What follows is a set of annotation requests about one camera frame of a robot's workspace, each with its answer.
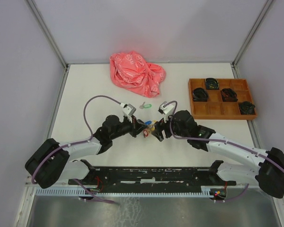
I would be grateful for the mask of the key with green tag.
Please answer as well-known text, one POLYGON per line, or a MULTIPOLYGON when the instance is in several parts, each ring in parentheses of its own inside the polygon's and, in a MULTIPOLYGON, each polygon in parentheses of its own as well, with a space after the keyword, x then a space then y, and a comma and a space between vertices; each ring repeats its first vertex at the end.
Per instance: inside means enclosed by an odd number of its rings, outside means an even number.
POLYGON ((151 104, 147 104, 146 102, 143 102, 143 103, 139 106, 140 109, 148 109, 148 108, 151 108, 151 107, 152 107, 152 105, 151 105, 151 104))

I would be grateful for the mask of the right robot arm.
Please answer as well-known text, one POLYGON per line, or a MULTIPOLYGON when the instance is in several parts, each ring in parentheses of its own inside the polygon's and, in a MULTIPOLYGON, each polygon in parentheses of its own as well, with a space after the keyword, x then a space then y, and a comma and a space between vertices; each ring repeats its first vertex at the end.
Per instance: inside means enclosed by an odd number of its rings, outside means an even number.
POLYGON ((225 181, 255 184, 266 194, 281 199, 284 196, 284 153, 242 145, 215 130, 199 125, 187 110, 162 110, 164 116, 156 122, 152 134, 159 140, 174 137, 186 140, 195 149, 225 156, 237 162, 214 161, 208 172, 208 181, 219 185, 225 181))

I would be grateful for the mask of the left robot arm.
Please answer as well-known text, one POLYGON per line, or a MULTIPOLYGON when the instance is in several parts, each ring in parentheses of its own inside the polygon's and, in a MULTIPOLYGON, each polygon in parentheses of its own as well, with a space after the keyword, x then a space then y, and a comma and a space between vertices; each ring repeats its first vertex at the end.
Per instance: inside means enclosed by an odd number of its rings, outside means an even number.
POLYGON ((28 159, 25 169, 32 176, 32 184, 43 189, 51 187, 57 181, 69 179, 91 184, 95 180, 95 172, 83 157, 102 154, 112 147, 114 139, 126 134, 135 138, 146 127, 135 116, 130 120, 124 117, 121 122, 116 115, 110 115, 92 138, 67 143, 47 139, 28 159))

